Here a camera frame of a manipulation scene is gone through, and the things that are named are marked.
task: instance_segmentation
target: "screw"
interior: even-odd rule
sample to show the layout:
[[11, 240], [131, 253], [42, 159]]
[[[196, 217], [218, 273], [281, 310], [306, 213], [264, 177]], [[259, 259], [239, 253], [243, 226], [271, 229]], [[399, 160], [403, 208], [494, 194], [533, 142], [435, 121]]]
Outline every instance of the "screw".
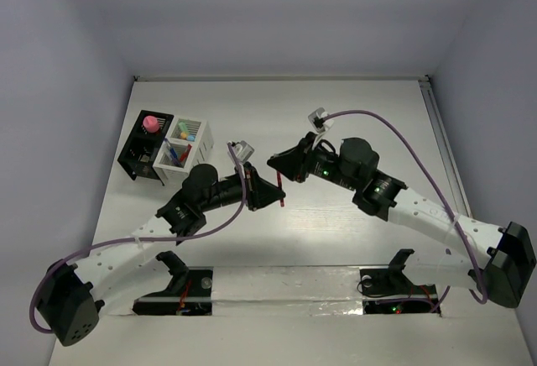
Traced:
[[201, 287], [203, 289], [210, 289], [212, 287], [212, 279], [209, 277], [205, 277], [201, 280]]

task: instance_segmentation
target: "white table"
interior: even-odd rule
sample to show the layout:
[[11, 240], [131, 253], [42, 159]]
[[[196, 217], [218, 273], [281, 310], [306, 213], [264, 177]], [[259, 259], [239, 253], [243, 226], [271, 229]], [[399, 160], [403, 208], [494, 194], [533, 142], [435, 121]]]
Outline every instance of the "white table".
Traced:
[[[275, 181], [266, 165], [273, 153], [296, 145], [310, 131], [307, 115], [361, 108], [391, 121], [414, 146], [454, 203], [430, 118], [417, 81], [207, 81], [137, 82], [117, 154], [140, 110], [206, 118], [214, 134], [210, 162], [232, 173], [226, 141], [255, 147], [251, 161]], [[380, 154], [379, 169], [435, 198], [404, 146], [372, 118], [336, 120], [327, 138], [365, 138]], [[418, 233], [362, 214], [352, 194], [311, 177], [285, 182], [286, 206], [243, 213], [228, 229], [181, 244], [189, 266], [386, 264], [400, 248], [424, 259], [444, 247]], [[114, 163], [95, 242], [119, 238], [154, 215], [174, 194], [157, 181], [131, 181]], [[234, 207], [208, 214], [206, 226], [227, 219]], [[50, 364], [531, 364], [514, 311], [479, 306], [467, 291], [452, 290], [443, 317], [399, 316], [107, 316], [82, 342], [56, 344]]]

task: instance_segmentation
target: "gray wall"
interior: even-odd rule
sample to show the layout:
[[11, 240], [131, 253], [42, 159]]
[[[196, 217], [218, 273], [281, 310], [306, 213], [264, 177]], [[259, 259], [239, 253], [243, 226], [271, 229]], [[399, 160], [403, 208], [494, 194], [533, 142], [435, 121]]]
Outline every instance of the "gray wall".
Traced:
[[[433, 77], [475, 215], [537, 248], [537, 0], [481, 0]], [[537, 277], [518, 310], [537, 359]]]
[[0, 363], [47, 364], [29, 300], [91, 241], [132, 85], [87, 0], [0, 0]]
[[94, 1], [137, 75], [423, 75], [476, 0]]

